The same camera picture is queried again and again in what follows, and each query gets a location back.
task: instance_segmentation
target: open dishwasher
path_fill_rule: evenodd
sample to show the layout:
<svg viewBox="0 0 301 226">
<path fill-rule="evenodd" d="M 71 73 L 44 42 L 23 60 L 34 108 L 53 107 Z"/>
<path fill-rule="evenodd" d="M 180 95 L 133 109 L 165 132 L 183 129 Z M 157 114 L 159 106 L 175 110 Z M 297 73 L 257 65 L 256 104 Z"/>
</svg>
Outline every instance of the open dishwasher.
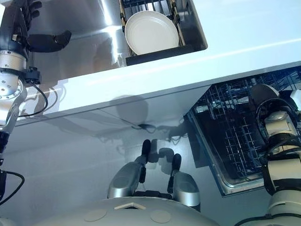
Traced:
<svg viewBox="0 0 301 226">
<path fill-rule="evenodd" d="M 263 186 L 265 143 L 250 98 L 256 84 L 277 91 L 301 89 L 301 66 L 214 84 L 188 113 L 223 196 Z"/>
</svg>

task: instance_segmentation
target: stainless steel sink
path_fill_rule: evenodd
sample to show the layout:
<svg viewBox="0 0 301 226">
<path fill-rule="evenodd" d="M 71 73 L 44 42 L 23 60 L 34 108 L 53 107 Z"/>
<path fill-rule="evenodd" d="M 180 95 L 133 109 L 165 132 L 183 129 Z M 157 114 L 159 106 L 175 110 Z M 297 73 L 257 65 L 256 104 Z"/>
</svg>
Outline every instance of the stainless steel sink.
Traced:
<svg viewBox="0 0 301 226">
<path fill-rule="evenodd" d="M 126 66 L 129 49 L 122 31 L 119 0 L 41 1 L 43 8 L 32 21 L 30 33 L 72 32 L 69 45 L 62 51 L 32 54 L 30 65 L 40 70 L 44 84 Z M 176 5 L 185 42 L 195 51 L 206 49 L 193 2 L 177 0 Z"/>
</svg>

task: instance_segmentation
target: dishwasher rack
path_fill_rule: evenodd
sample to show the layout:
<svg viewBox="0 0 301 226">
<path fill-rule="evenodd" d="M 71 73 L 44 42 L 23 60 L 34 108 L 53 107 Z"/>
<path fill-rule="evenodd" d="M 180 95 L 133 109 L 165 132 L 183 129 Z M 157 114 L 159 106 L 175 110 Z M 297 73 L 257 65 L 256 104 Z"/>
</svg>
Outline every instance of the dishwasher rack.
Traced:
<svg viewBox="0 0 301 226">
<path fill-rule="evenodd" d="M 222 162 L 221 168 L 226 169 L 224 173 L 229 175 L 228 179 L 223 178 L 227 180 L 227 186 L 235 188 L 244 184 L 244 188 L 240 187 L 237 191 L 247 190 L 250 188 L 247 182 L 262 177 L 260 160 L 264 155 L 264 141 L 255 124 L 257 106 L 249 99 L 255 84 L 267 84 L 277 91 L 301 89 L 301 67 L 212 85 L 194 107 L 195 122 L 201 125 L 200 129 L 207 127 L 206 131 L 210 131 L 214 125 L 215 130 L 219 131 L 216 134 L 203 132 L 207 140 L 215 140 L 215 144 L 207 146 L 207 149 L 212 152 L 212 146 L 215 146 L 215 153 L 210 153 L 213 159 L 211 162 L 213 165 Z M 228 190 L 231 193 L 235 192 L 232 188 Z"/>
<path fill-rule="evenodd" d="M 179 35 L 179 47 L 172 50 L 163 50 L 155 53 L 145 54 L 148 56 L 137 56 L 130 47 L 128 47 L 129 58 L 127 58 L 127 65 L 138 63 L 145 63 L 151 60 L 162 59 L 166 57 L 173 57 L 185 53 L 193 52 L 192 46 L 186 46 L 183 33 L 181 30 L 181 18 L 178 14 L 175 0 L 119 0 L 120 3 L 120 19 L 122 23 L 123 33 L 127 20 L 135 13 L 140 11 L 156 11 L 167 16 L 175 25 Z"/>
</svg>

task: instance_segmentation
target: white countertop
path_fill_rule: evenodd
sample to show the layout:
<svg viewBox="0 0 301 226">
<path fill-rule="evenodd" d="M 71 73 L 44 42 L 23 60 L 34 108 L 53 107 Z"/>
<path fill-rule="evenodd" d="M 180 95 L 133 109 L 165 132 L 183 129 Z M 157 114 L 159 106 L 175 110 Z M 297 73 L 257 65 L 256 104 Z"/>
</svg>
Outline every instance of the white countertop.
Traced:
<svg viewBox="0 0 301 226">
<path fill-rule="evenodd" d="M 44 115 L 57 117 L 220 81 L 301 65 L 300 0 L 193 0 L 208 48 L 144 64 L 61 80 L 57 101 Z M 32 113 L 36 91 L 23 109 Z M 49 104 L 55 102 L 49 93 Z"/>
</svg>

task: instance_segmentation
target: black cable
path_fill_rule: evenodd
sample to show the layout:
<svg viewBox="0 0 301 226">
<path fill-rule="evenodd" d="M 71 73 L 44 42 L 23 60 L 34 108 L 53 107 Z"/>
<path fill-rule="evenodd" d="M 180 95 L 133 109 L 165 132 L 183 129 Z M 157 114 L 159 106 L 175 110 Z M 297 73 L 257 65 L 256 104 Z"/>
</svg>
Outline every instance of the black cable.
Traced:
<svg viewBox="0 0 301 226">
<path fill-rule="evenodd" d="M 20 188 L 23 186 L 23 184 L 25 182 L 25 178 L 21 174 L 18 174 L 18 173 L 15 173 L 15 172 L 10 172 L 10 171 L 4 171 L 4 172 L 6 172 L 7 174 L 11 174 L 11 175 L 15 175 L 17 177 L 20 177 L 22 181 L 19 184 L 19 186 L 12 192 L 12 194 L 10 194 L 6 199 L 4 199 L 3 201 L 0 202 L 0 206 L 2 204 L 6 203 L 11 197 L 13 197 L 20 190 Z"/>
<path fill-rule="evenodd" d="M 28 114 L 28 115 L 19 115 L 18 117 L 27 117 L 27 116 L 33 116 L 33 115 L 36 115 L 36 114 L 40 114 L 48 107 L 48 99 L 47 99 L 45 93 L 39 87 L 37 87 L 34 83 L 30 82 L 30 84 L 32 84 L 34 86 L 34 88 L 44 97 L 45 106 L 41 110 L 39 110 L 38 112 Z"/>
<path fill-rule="evenodd" d="M 244 219 L 239 221 L 237 224 L 235 224 L 234 226 L 241 226 L 245 223 L 251 222 L 251 221 L 258 221 L 258 220 L 272 220 L 275 218 L 279 218 L 279 217 L 295 217 L 295 218 L 301 218 L 300 214 L 295 214 L 295 213 L 279 213 L 279 214 L 275 214 L 275 215 L 270 215 L 267 214 L 265 216 L 262 217 L 254 217 L 254 218 L 248 218 L 248 219 Z"/>
<path fill-rule="evenodd" d="M 47 111 L 50 108 L 52 108 L 57 103 L 57 101 L 58 101 L 58 94 L 57 94 L 56 90 L 53 87 L 51 87 L 49 89 L 52 90 L 52 92 L 55 94 L 55 101 L 53 102 L 53 104 L 51 106 L 49 106 L 49 108 L 45 109 L 45 111 Z"/>
</svg>

